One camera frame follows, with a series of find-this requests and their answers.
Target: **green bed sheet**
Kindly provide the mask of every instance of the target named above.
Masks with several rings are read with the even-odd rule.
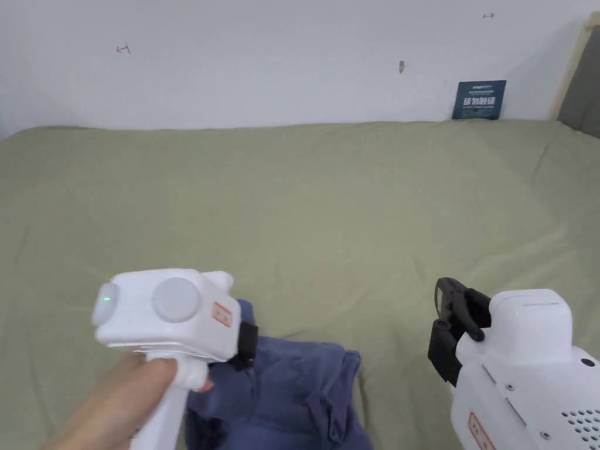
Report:
[[[0,448],[36,448],[119,357],[119,272],[224,270],[261,333],[362,353],[376,449],[458,449],[434,284],[549,287],[600,356],[600,140],[557,122],[36,128],[0,143]]]

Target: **white plastic casing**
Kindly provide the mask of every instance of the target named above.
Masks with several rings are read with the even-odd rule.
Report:
[[[174,449],[189,390],[205,384],[209,362],[236,355],[241,309],[232,285],[226,272],[161,269],[120,274],[100,288],[92,315],[99,342],[178,363],[130,450]]]
[[[227,292],[232,283],[225,272],[192,269],[119,274],[100,290],[96,339],[109,347],[226,361],[237,353],[240,324],[240,306]]]
[[[502,292],[485,340],[467,334],[452,424],[466,450],[600,450],[600,365],[572,346],[567,303],[547,289]]]

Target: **round button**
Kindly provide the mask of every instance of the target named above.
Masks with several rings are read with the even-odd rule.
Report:
[[[170,278],[154,290],[152,304],[157,316],[169,323],[190,320],[202,301],[198,288],[190,280]]]
[[[96,306],[92,313],[92,324],[100,326],[106,323],[114,314],[119,298],[119,286],[113,283],[104,283],[98,292]]]

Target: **wooden frame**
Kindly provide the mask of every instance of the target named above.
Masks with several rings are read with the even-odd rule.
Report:
[[[571,55],[569,68],[567,69],[563,81],[560,84],[559,92],[552,106],[549,120],[555,121],[558,118],[560,107],[565,98],[567,89],[571,84],[571,79],[573,78],[575,69],[577,69],[577,65],[579,64],[579,60],[581,59],[583,49],[586,47],[586,44],[589,41],[590,36],[592,35],[592,30],[596,26],[600,26],[600,11],[592,13],[590,18],[586,22],[585,27],[583,28],[583,30],[581,30],[581,34],[579,35],[579,39],[577,40],[577,43],[575,44],[575,49],[573,50],[573,54]]]

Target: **white wall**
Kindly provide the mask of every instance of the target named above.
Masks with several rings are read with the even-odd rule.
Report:
[[[600,0],[0,0],[0,139],[50,124],[439,121],[459,81],[487,79],[508,80],[504,118],[546,118],[598,9]],[[130,55],[116,51],[125,42]]]

